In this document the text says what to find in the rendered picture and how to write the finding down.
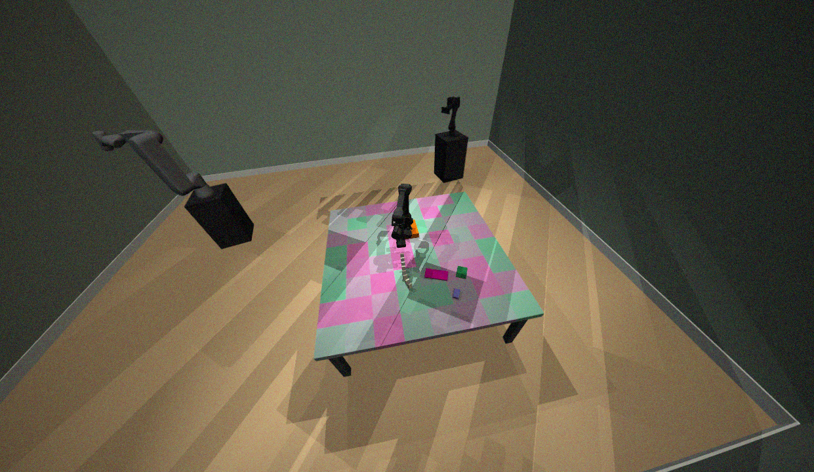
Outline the magenta flat rectangular tile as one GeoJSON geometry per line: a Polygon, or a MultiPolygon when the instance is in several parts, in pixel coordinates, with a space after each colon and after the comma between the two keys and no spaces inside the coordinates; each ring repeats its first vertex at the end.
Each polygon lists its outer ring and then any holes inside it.
{"type": "Polygon", "coordinates": [[[448,271],[437,271],[436,269],[427,269],[425,272],[425,278],[430,278],[434,280],[447,280],[448,271]]]}

